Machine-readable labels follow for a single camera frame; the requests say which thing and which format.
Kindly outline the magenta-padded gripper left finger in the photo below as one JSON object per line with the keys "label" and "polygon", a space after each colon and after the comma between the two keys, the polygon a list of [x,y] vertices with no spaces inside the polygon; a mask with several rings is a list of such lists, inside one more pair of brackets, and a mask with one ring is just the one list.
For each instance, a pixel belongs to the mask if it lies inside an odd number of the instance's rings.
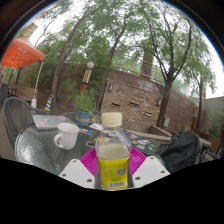
{"label": "magenta-padded gripper left finger", "polygon": [[96,151],[91,149],[80,159],[72,159],[59,176],[78,186],[94,189],[98,172]]}

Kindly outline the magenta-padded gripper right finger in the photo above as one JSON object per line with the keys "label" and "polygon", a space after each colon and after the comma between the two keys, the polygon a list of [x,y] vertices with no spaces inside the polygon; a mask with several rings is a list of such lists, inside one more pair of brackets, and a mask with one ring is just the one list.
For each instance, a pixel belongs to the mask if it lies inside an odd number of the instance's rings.
{"label": "magenta-padded gripper right finger", "polygon": [[169,175],[155,156],[146,156],[133,148],[129,159],[129,172],[133,188],[140,188]]}

